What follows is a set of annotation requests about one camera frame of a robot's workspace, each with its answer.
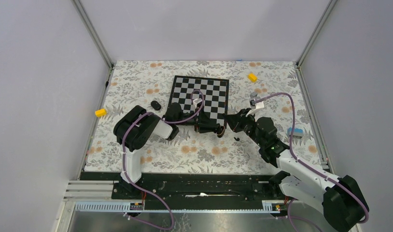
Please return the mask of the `black earbud charging case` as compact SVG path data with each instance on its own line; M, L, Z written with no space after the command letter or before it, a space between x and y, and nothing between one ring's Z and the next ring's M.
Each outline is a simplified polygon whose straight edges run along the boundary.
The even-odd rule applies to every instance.
M223 135L224 135L224 132L225 132L225 126L219 125L219 126L217 127L215 133L216 133L216 136L217 136L218 138L222 138Z

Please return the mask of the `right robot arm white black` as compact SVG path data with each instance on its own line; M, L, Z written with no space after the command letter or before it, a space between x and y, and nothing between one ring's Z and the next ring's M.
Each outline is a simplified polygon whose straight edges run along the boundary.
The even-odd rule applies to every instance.
M255 119L250 109L224 115L233 132L244 132L259 146L262 159L280 169L269 185L270 196L295 198L323 214L338 232L348 232L369 212L357 181L349 175L339 177L295 157L292 148L277 137L269 117Z

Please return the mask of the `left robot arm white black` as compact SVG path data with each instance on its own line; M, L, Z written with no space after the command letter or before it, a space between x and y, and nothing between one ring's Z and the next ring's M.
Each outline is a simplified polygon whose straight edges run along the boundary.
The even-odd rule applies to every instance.
M167 141L173 140L179 132L179 125L193 126L197 133L214 133L221 138L225 132L225 126L217 123L216 119L209 118L203 110L202 99L194 101L195 111L185 113L179 103L171 103L165 115L148 112L145 108L137 105L120 119L113 129L117 143L122 146L122 172L121 179L125 182L123 193L131 199L141 194L140 157L144 145L152 135L157 135Z

